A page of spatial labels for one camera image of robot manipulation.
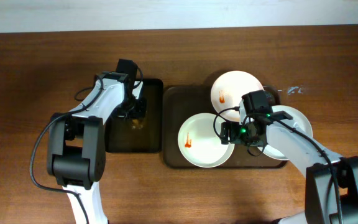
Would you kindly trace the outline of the white plate with sauce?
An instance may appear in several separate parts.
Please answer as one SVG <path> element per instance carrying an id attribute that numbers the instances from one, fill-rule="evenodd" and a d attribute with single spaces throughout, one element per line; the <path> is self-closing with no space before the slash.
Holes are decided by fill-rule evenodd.
<path id="1" fill-rule="evenodd" d="M 216 112 L 239 106 L 242 96 L 263 90 L 261 82 L 243 71 L 230 71 L 219 76 L 211 87 L 211 102 Z"/>

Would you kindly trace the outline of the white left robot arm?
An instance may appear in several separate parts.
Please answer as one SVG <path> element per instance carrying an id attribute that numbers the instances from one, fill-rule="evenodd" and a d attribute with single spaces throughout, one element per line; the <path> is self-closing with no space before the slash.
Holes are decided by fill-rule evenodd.
<path id="1" fill-rule="evenodd" d="M 104 72 L 68 115 L 55 115 L 48 135 L 47 172 L 67 193 L 77 223 L 108 222 L 99 190 L 106 164 L 104 125 L 113 112 L 128 117 L 143 84 L 125 73 Z"/>

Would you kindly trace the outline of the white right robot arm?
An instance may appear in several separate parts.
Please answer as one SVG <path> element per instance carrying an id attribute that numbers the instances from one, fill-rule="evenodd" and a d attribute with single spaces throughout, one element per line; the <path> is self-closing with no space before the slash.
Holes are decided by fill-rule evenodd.
<path id="1" fill-rule="evenodd" d="M 224 144 L 272 146 L 305 177 L 305 209 L 276 223 L 358 224 L 358 156 L 330 151 L 284 111 L 249 114 L 241 124 L 223 122 L 218 137 Z"/>

